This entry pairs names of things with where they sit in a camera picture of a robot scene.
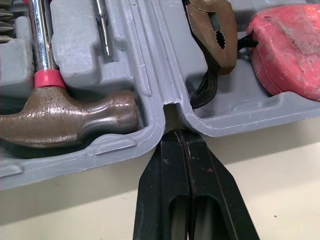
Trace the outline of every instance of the red tape measure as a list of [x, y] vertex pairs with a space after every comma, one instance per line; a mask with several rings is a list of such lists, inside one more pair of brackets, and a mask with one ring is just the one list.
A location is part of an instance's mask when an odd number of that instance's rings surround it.
[[320, 4], [270, 8], [257, 13], [247, 33], [255, 74], [272, 95], [294, 92], [320, 101]]

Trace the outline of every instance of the pliers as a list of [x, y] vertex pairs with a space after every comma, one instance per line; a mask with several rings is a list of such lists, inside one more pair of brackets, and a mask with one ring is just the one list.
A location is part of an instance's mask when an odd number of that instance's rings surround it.
[[226, 0], [185, 0], [191, 31], [217, 75], [229, 74], [236, 66], [237, 24]]

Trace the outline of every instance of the black strap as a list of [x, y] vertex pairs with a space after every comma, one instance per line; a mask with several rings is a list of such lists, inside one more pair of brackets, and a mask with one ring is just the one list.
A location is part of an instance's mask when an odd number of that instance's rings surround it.
[[259, 42], [253, 38], [254, 32], [238, 40], [238, 51], [244, 48], [255, 48]]
[[199, 88], [194, 92], [191, 97], [190, 103], [192, 109], [199, 109], [214, 99], [218, 89], [218, 76], [212, 71], [211, 68], [208, 69], [204, 75], [203, 81], [200, 83]]
[[[259, 42], [253, 39], [253, 32], [238, 40], [238, 51], [243, 48], [255, 48]], [[209, 67], [199, 88], [191, 97], [192, 109], [199, 109], [210, 103], [217, 94], [218, 76]]]

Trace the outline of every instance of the tool case compartment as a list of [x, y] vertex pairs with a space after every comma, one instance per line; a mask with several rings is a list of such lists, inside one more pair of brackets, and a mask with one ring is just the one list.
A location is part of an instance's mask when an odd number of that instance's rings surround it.
[[[265, 8], [306, 3], [304, 0], [231, 0], [239, 38], [252, 16]], [[217, 95], [192, 110], [190, 97], [207, 71], [204, 55], [193, 39], [181, 0], [106, 0], [111, 55], [102, 57], [92, 0], [53, 0], [52, 50], [72, 97], [93, 101], [113, 91], [133, 90], [139, 130], [106, 134], [81, 146], [33, 149], [1, 141], [0, 188], [9, 189], [139, 157], [151, 151], [165, 131], [164, 105], [175, 104], [186, 127], [209, 137], [238, 134], [320, 116], [320, 103], [295, 93], [270, 96], [259, 84], [248, 51], [239, 53], [231, 74], [219, 76]], [[22, 1], [12, 9], [21, 11]], [[28, 18], [16, 20], [15, 40], [0, 45], [1, 73], [24, 66], [17, 95], [5, 94], [0, 80], [1, 113], [20, 111], [32, 89], [33, 56]], [[9, 44], [12, 60], [4, 64]]]

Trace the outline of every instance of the chrome hammer shaft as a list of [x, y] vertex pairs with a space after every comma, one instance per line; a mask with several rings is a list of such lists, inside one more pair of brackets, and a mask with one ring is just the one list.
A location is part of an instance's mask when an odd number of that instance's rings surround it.
[[53, 30], [50, 4], [48, 0], [28, 0], [28, 4], [36, 63], [35, 71], [58, 69], [51, 47]]

